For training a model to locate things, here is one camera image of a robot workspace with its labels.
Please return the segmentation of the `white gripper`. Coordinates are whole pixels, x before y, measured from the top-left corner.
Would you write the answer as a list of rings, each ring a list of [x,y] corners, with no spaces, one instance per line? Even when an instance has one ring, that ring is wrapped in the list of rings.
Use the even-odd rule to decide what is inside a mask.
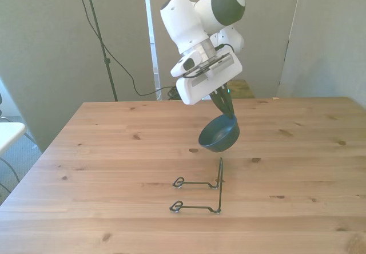
[[[178,93],[186,105],[194,105],[210,94],[216,107],[229,119],[234,119],[232,99],[228,89],[222,87],[242,72],[242,64],[231,50],[218,53],[218,59],[208,71],[195,78],[179,78]]]

